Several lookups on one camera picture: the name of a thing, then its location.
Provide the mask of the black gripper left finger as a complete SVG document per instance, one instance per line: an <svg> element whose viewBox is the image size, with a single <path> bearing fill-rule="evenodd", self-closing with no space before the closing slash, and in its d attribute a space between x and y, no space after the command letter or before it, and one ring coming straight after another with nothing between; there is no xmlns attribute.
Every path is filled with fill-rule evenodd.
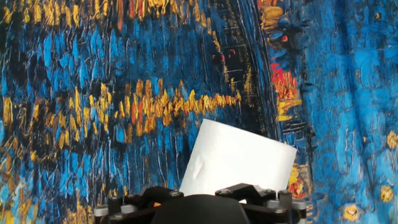
<svg viewBox="0 0 398 224"><path fill-rule="evenodd" d="M183 197L183 192L165 187L150 187L141 194L109 196L107 204L93 209L93 223L149 223L156 207Z"/></svg>

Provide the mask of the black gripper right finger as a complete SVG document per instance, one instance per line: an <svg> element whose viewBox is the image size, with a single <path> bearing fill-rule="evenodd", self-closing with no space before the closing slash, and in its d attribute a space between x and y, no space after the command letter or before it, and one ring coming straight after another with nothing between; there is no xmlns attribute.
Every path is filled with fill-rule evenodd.
<svg viewBox="0 0 398 224"><path fill-rule="evenodd" d="M258 185L241 183L219 189L215 196L238 201L250 223L307 223L306 202L293 198L288 190L276 192L262 189Z"/></svg>

